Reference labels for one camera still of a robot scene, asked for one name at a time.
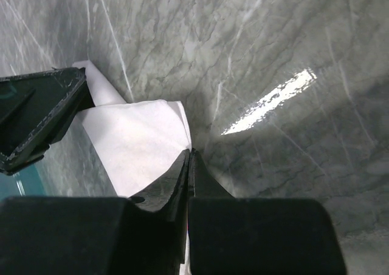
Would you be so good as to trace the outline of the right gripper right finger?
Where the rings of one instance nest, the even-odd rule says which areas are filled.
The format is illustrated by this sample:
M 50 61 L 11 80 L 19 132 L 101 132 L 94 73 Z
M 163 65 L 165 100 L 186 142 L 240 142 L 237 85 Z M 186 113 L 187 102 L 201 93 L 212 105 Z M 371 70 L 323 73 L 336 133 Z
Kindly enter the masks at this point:
M 326 209 L 313 199 L 238 199 L 197 150 L 188 172 L 193 274 L 345 274 Z

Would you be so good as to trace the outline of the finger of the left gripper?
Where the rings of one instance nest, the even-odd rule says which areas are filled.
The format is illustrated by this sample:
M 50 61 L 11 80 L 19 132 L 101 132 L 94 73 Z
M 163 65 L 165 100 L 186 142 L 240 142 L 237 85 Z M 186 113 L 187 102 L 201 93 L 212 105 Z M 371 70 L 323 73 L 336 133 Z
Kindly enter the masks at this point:
M 1 173 L 43 159 L 75 115 L 94 107 L 86 69 L 68 67 L 1 78 Z

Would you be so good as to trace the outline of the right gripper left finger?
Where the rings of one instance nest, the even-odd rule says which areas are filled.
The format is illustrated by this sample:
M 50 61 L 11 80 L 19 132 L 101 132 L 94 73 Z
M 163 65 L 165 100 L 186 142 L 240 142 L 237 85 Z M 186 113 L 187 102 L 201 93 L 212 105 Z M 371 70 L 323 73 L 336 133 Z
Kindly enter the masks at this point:
M 185 261 L 190 151 L 122 197 L 1 202 L 2 274 L 178 274 Z

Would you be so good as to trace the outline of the white paper napkin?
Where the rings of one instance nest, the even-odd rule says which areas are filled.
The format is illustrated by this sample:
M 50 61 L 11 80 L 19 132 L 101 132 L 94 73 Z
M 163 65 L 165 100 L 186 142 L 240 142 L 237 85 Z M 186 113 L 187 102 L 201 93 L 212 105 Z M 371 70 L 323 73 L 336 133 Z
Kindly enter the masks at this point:
M 91 61 L 75 67 L 84 69 L 94 102 L 78 118 L 121 207 L 110 273 L 181 274 L 191 148 L 182 103 L 127 103 Z

